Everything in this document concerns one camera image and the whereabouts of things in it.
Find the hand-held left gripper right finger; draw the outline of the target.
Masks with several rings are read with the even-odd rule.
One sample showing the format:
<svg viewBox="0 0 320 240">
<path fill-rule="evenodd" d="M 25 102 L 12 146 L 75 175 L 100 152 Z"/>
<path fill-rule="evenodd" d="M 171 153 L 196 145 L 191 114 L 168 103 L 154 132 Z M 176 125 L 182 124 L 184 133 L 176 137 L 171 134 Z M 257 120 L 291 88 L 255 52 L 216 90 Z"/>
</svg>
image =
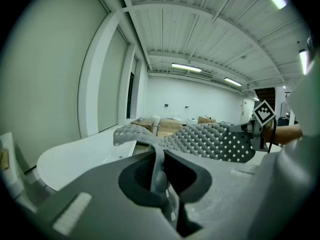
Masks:
<svg viewBox="0 0 320 240">
<path fill-rule="evenodd" d="M 234 163 L 177 152 L 208 170 L 212 184 L 186 205 L 201 226 L 191 240 L 312 240 L 320 235 L 320 156 L 283 149 L 260 164 Z"/>
</svg>

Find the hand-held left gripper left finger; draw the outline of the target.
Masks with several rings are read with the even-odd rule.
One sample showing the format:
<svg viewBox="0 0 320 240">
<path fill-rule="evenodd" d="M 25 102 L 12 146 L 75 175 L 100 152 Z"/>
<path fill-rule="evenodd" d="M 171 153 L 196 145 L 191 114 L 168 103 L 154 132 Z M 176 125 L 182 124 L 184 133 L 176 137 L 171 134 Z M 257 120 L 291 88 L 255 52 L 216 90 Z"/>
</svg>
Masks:
<svg viewBox="0 0 320 240">
<path fill-rule="evenodd" d="M 155 155 L 92 168 L 47 199 L 37 225 L 51 239 L 178 240 L 165 200 L 150 192 Z"/>
</svg>

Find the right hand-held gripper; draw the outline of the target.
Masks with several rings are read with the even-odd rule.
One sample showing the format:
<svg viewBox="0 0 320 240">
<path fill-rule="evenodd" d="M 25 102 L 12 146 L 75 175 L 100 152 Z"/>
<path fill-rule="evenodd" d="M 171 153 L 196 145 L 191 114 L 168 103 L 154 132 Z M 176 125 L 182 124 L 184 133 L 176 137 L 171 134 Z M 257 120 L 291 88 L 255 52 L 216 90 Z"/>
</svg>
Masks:
<svg viewBox="0 0 320 240">
<path fill-rule="evenodd" d="M 268 102 L 264 100 L 254 108 L 252 115 L 253 120 L 251 122 L 232 125 L 229 126 L 227 130 L 231 133 L 252 133 L 252 139 L 250 141 L 253 150 L 270 151 L 277 126 L 276 114 Z M 266 144 L 265 137 L 262 136 L 262 131 L 267 126 L 275 127 L 271 131 L 269 146 Z"/>
</svg>

